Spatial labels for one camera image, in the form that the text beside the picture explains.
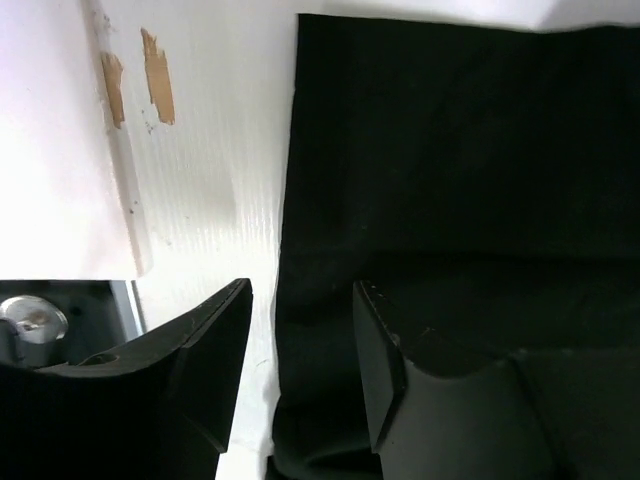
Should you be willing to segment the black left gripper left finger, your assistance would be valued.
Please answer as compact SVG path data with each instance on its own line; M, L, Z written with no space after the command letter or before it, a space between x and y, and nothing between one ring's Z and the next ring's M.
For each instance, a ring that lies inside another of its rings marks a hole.
M212 479L226 452L252 314L237 279L78 364L1 368L5 479Z

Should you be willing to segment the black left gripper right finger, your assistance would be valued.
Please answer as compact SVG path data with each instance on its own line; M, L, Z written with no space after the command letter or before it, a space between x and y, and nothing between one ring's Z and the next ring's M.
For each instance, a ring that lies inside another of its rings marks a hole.
M477 349L353 288L369 438L386 479L635 479L635 346Z

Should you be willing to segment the black trousers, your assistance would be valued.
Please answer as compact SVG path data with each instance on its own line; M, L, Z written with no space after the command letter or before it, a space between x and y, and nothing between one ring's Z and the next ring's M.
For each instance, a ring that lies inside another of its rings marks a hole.
M386 479L353 288L471 347L639 350L639 30L302 14L270 479Z

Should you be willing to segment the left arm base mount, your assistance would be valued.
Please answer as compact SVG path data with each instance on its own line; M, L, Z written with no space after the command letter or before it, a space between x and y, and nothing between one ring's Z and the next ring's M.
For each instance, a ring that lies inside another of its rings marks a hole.
M66 316L68 331L62 341L61 356L53 365L79 364L145 333L138 295L131 281L1 282L1 302L19 295L41 297Z

